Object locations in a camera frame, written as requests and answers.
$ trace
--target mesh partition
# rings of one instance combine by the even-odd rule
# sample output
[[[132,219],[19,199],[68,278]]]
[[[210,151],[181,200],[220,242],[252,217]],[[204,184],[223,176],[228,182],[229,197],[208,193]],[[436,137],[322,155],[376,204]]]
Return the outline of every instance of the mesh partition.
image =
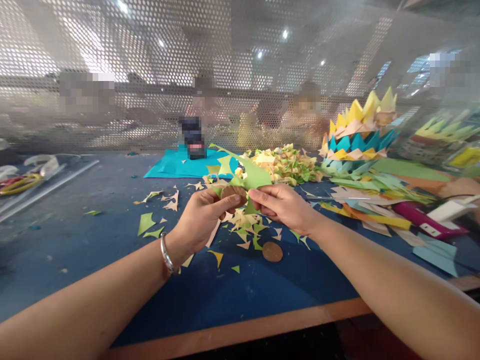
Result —
[[[23,152],[161,150],[198,116],[231,150],[318,149],[330,119],[388,86],[408,132],[479,107],[478,39],[356,0],[0,0],[0,136]]]

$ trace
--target silver bangle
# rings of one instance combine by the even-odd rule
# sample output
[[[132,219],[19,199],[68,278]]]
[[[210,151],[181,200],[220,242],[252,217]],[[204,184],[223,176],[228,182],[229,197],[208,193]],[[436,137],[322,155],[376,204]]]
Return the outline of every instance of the silver bangle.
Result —
[[[174,275],[178,271],[175,270],[174,263],[172,260],[170,260],[169,253],[167,252],[167,248],[165,247],[165,235],[167,235],[166,232],[162,232],[160,235],[160,249],[161,249],[161,254],[163,256],[163,262],[165,262],[166,268],[168,269],[168,275]]]

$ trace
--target table surface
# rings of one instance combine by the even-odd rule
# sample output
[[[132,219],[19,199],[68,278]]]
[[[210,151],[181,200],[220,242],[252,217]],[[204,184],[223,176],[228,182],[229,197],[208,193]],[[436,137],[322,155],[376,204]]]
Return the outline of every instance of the table surface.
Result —
[[[0,321],[152,241],[152,237],[137,236],[141,214],[153,212],[154,221],[168,220],[149,231],[165,226],[168,232],[174,227],[195,191],[186,184],[199,180],[144,179],[160,158],[159,154],[89,156],[70,170],[85,165],[84,161],[99,159],[100,164],[0,224]],[[160,197],[146,205],[133,204],[150,191],[173,194],[174,185],[180,190],[178,212],[163,209],[166,202]],[[321,196],[332,185],[321,182],[302,187]],[[90,210],[102,213],[83,215]],[[386,237],[364,229],[358,220],[325,209],[321,212],[441,278],[451,278],[415,256],[397,235]],[[31,225],[41,228],[34,230]],[[284,258],[279,263],[266,261],[253,245],[249,250],[237,246],[242,243],[240,237],[220,227],[210,248],[224,255],[220,268],[207,249],[196,254],[190,266],[183,267],[181,275],[139,311],[106,357],[126,359],[134,352],[158,358],[158,347],[162,358],[187,355],[370,312],[310,239],[308,250],[286,227],[272,222],[260,233],[260,245],[276,235],[273,228],[282,228],[279,244]],[[456,259],[479,269],[479,244],[477,238],[459,238]],[[234,266],[240,266],[240,274],[231,269]],[[453,280],[458,287],[478,287],[478,278],[468,270],[459,267],[457,271],[465,277]]]

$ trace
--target colorful paper stack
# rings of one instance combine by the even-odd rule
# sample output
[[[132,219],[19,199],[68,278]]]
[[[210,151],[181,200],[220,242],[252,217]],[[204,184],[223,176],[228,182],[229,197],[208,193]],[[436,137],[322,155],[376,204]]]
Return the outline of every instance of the colorful paper stack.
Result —
[[[355,99],[350,109],[338,114],[336,124],[330,120],[319,150],[324,158],[321,169],[336,178],[361,176],[376,160],[387,157],[399,134],[385,128],[397,118],[396,102],[397,95],[393,96],[391,88],[381,101],[372,91],[363,108]]]
[[[441,164],[464,145],[464,141],[480,131],[473,125],[463,126],[460,121],[450,122],[440,117],[432,117],[419,128],[402,146],[404,158],[424,164]]]

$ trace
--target person's right hand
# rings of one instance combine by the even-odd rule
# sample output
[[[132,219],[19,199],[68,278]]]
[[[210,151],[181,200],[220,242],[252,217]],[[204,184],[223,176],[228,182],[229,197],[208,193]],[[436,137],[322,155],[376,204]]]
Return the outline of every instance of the person's right hand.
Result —
[[[294,232],[310,237],[323,215],[285,184],[266,185],[250,189],[248,196],[256,210],[270,219],[287,225]]]

